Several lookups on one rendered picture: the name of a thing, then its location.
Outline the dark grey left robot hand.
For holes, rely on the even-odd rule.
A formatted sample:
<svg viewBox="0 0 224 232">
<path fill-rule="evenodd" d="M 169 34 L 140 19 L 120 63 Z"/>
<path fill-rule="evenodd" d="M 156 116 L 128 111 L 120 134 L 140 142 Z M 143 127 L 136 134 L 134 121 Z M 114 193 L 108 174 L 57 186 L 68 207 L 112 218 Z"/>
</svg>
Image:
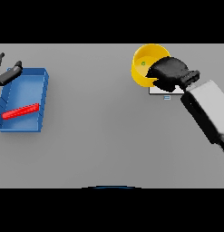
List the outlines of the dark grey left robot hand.
<svg viewBox="0 0 224 232">
<path fill-rule="evenodd" d="M 0 66 L 1 66 L 2 59 L 4 56 L 5 56 L 4 53 L 0 53 Z M 10 70 L 8 70 L 0 75 L 0 86 L 7 85 L 11 81 L 13 81 L 15 78 L 20 76 L 22 74 L 22 72 L 23 72 L 22 62 L 18 61 L 15 63 L 15 66 L 13 68 L 11 68 Z"/>
</svg>

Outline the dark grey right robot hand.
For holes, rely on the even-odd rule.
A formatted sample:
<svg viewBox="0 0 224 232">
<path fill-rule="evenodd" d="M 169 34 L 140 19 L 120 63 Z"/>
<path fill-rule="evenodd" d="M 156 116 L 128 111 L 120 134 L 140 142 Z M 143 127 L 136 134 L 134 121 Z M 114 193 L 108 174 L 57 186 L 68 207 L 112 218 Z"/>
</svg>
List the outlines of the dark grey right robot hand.
<svg viewBox="0 0 224 232">
<path fill-rule="evenodd" d="M 147 71 L 146 78 L 156 78 L 155 86 L 166 92 L 173 92 L 177 86 L 183 91 L 200 78 L 200 72 L 190 71 L 178 58 L 163 57 Z"/>
</svg>

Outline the yellow bowl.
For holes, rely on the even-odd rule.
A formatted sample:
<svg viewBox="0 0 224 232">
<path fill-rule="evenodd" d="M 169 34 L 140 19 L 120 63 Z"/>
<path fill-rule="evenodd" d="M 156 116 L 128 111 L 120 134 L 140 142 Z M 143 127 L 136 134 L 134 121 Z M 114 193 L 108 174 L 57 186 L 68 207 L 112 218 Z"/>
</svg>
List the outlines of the yellow bowl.
<svg viewBox="0 0 224 232">
<path fill-rule="evenodd" d="M 131 77 L 141 87 L 153 87 L 156 78 L 147 78 L 147 72 L 151 66 L 163 57 L 170 56 L 169 51 L 163 46 L 148 43 L 136 50 L 131 61 Z"/>
</svg>

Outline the pale square measuring scale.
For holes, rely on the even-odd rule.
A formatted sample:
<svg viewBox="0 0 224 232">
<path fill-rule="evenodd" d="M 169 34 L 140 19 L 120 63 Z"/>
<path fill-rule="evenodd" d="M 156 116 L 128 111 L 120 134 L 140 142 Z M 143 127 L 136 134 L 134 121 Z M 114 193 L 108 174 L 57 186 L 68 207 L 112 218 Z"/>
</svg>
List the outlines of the pale square measuring scale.
<svg viewBox="0 0 224 232">
<path fill-rule="evenodd" d="M 173 92 L 166 92 L 158 87 L 149 88 L 150 96 L 160 96 L 163 100 L 170 100 L 172 96 L 181 96 L 182 94 L 183 90 L 179 86 L 177 86 Z"/>
</svg>

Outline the red beaker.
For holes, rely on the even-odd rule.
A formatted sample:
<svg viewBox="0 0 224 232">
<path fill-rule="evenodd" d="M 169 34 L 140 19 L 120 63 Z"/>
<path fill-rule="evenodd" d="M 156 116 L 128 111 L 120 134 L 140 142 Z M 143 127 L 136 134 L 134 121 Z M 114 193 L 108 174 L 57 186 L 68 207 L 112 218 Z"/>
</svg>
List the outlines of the red beaker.
<svg viewBox="0 0 224 232">
<path fill-rule="evenodd" d="M 37 111 L 39 111 L 39 104 L 35 103 L 31 105 L 25 105 L 23 107 L 13 109 L 10 111 L 5 111 L 2 113 L 1 118 L 3 120 L 10 120 L 10 119 L 24 116 L 26 114 L 30 114 L 30 113 L 37 112 Z"/>
</svg>

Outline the blue tray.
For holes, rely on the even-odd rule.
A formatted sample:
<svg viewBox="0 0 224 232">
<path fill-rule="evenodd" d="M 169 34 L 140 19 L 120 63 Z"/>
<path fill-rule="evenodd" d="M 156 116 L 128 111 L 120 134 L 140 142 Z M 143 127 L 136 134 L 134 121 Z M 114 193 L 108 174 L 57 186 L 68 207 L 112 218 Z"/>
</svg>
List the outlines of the blue tray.
<svg viewBox="0 0 224 232">
<path fill-rule="evenodd" d="M 0 131 L 40 132 L 43 127 L 44 106 L 49 75 L 45 68 L 24 68 L 22 74 L 1 89 Z M 2 113 L 31 104 L 39 104 L 39 111 L 3 120 Z"/>
</svg>

